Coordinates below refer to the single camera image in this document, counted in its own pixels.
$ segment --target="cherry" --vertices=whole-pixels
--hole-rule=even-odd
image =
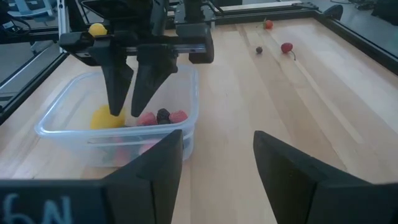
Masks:
[[[294,55],[294,60],[296,60],[296,54],[292,51],[293,50],[293,44],[292,43],[284,43],[280,46],[280,49],[284,54],[287,54],[289,52],[292,52]]]

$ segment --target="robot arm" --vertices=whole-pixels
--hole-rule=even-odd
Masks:
[[[178,71],[178,54],[189,53],[192,63],[214,59],[209,25],[216,11],[210,2],[185,0],[177,6],[177,37],[164,35],[168,0],[86,0],[82,5],[104,18],[108,33],[93,37],[87,31],[71,32],[62,34],[59,43],[85,64],[101,66],[113,115],[120,113],[134,74],[126,64],[127,56],[136,55],[139,62],[131,102],[135,117],[169,75]]]

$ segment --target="red cherry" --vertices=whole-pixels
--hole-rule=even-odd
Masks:
[[[282,52],[284,54],[290,52],[291,50],[293,50],[293,44],[291,43],[284,43],[282,44],[282,46],[280,46],[280,49],[282,50]]]

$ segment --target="dark berry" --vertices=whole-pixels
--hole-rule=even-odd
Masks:
[[[169,121],[169,124],[170,124],[169,116],[170,116],[170,113],[165,108],[158,110],[157,115],[156,115],[157,123],[160,124],[160,121],[167,120],[167,121]]]
[[[256,52],[257,52],[257,54],[261,54],[262,53],[262,47],[257,47],[256,48]]]
[[[162,119],[162,120],[158,121],[157,124],[171,124],[171,122],[168,119]]]

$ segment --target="yellow ball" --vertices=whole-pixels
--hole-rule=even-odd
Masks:
[[[105,29],[105,26],[100,23],[95,23],[90,26],[88,32],[95,37],[96,35],[106,35],[108,31]]]
[[[91,129],[121,128],[124,126],[124,108],[119,116],[111,115],[109,105],[103,105],[93,114],[91,119]]]

